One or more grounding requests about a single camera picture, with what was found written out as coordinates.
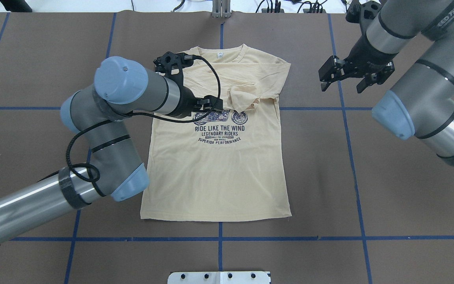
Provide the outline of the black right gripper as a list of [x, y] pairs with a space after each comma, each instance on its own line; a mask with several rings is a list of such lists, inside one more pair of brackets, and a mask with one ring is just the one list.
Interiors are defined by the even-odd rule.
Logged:
[[325, 92], [333, 82], [361, 78], [356, 90], [357, 93], [362, 93], [370, 86], [384, 84], [393, 74], [395, 55], [376, 50], [367, 39], [368, 25], [375, 20], [381, 7], [382, 5], [375, 1], [364, 4], [358, 0], [351, 2], [346, 11], [346, 21], [359, 24], [362, 34], [345, 59], [330, 56], [319, 68], [322, 92]]

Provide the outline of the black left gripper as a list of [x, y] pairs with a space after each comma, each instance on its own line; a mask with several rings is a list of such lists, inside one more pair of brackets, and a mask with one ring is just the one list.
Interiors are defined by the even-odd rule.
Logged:
[[[203, 61], [211, 70], [217, 81], [217, 95], [195, 97], [191, 89], [184, 86], [184, 68], [193, 66], [196, 60]], [[153, 113], [167, 117], [183, 119], [194, 112], [202, 113], [200, 118], [207, 117], [211, 112], [222, 112], [223, 101], [221, 99], [220, 78], [209, 61], [202, 56], [166, 52], [153, 61], [155, 72], [162, 73], [166, 83], [166, 93], [162, 104]]]

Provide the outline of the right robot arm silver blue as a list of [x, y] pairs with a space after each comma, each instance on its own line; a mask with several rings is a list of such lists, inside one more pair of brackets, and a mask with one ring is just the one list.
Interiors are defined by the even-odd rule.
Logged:
[[393, 59], [418, 34], [432, 41], [427, 51], [372, 108], [372, 117], [401, 140], [415, 136], [454, 167], [454, 0], [353, 0], [346, 21], [361, 36], [345, 59], [329, 57], [319, 69], [321, 90], [360, 78], [358, 93], [383, 84]]

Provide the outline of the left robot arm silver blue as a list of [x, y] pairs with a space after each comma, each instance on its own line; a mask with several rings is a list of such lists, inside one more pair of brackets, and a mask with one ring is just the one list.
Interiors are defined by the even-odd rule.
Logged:
[[0, 198], [0, 245], [105, 196], [120, 202], [143, 192], [149, 176], [125, 121], [146, 116], [184, 124], [221, 111], [219, 93], [196, 97], [184, 85], [184, 70], [197, 61], [209, 68], [219, 92], [219, 75], [198, 54], [166, 52], [153, 70], [122, 56], [104, 59], [93, 83], [61, 105], [61, 121], [73, 133], [64, 166]]

